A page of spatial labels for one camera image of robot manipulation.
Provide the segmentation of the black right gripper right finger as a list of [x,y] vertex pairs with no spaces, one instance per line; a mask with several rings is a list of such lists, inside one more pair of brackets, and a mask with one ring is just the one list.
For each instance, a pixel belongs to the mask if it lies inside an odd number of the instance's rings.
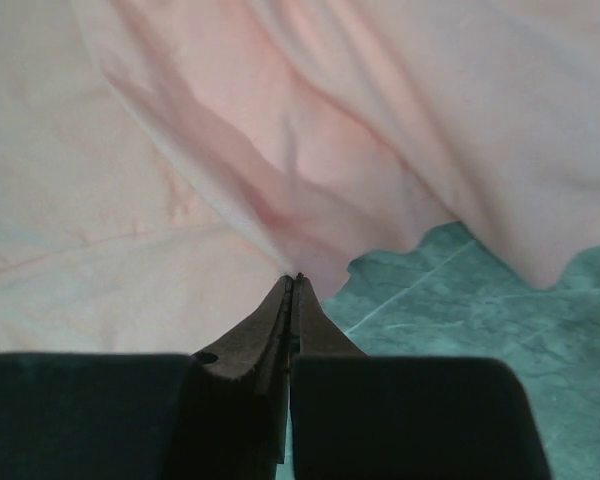
[[548,479],[527,393],[488,357],[370,356],[294,282],[290,408],[298,479]]

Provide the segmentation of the salmon pink t shirt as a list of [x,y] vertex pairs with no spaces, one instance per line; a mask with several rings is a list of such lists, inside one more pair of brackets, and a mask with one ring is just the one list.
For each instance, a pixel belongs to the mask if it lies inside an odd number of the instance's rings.
[[462,222],[600,245],[600,1],[0,1],[0,351],[186,351]]

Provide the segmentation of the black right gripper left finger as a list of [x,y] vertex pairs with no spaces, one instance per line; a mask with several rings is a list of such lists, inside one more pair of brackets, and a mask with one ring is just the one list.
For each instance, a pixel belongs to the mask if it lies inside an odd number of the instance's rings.
[[272,479],[293,282],[193,354],[0,353],[0,479]]

